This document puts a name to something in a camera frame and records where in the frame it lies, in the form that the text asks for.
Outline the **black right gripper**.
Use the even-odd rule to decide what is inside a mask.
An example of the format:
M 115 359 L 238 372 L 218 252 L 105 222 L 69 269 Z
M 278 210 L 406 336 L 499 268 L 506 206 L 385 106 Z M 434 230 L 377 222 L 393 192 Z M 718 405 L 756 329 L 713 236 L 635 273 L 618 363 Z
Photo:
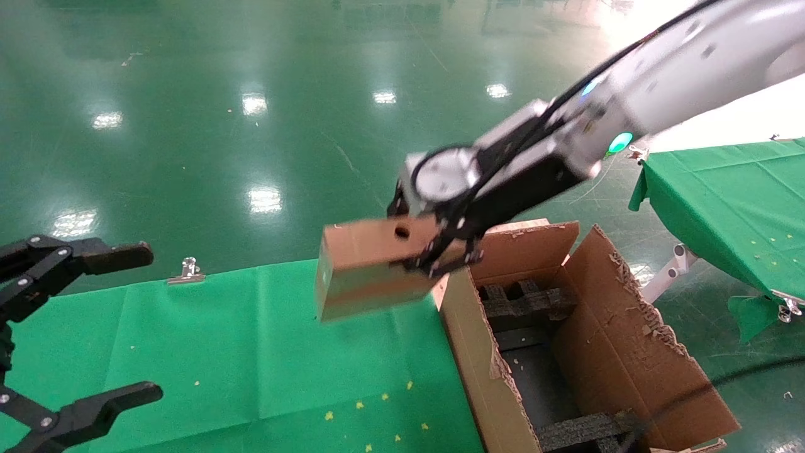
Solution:
M 536 145 L 500 167 L 490 167 L 437 217 L 408 217 L 402 181 L 386 208 L 397 218 L 397 238 L 412 251 L 397 262 L 406 272 L 438 279 L 480 262 L 485 232 L 589 180 L 589 160 L 554 146 Z

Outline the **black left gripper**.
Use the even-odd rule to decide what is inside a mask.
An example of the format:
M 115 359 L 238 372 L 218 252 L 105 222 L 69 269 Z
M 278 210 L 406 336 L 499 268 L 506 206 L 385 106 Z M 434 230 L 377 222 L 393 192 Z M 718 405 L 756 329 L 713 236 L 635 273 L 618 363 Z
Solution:
M 103 275 L 138 269 L 153 263 L 152 248 L 140 242 L 109 246 L 100 238 L 63 241 L 50 236 L 31 236 L 1 249 L 2 322 L 20 323 L 52 296 L 83 275 Z M 12 370 L 15 350 L 13 330 L 2 324 L 0 380 Z M 2 386 L 1 411 L 30 430 L 6 452 L 64 452 L 108 435 L 121 413 L 163 398 L 153 382 L 139 382 L 120 389 L 78 399 L 52 411 Z

